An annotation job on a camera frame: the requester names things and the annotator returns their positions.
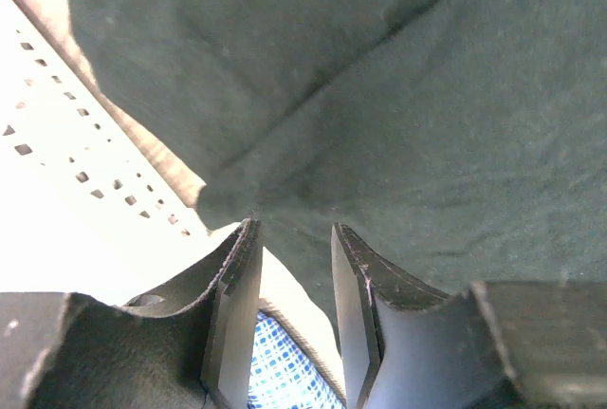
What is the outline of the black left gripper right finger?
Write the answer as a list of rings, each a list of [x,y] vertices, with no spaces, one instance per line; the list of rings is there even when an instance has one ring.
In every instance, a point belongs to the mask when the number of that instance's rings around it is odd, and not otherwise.
[[[332,272],[350,408],[602,408],[606,287],[433,288],[335,224]]]

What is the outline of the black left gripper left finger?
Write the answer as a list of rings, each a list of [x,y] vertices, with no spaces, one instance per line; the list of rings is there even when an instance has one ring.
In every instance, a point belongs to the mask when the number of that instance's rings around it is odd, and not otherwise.
[[[77,292],[1,296],[5,408],[244,408],[261,224],[123,307]]]

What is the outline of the black t shirt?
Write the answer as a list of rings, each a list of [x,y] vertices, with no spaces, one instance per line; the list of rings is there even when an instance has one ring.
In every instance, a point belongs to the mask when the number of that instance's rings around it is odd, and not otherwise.
[[[68,0],[101,93],[336,314],[331,227],[424,282],[606,276],[606,0]]]

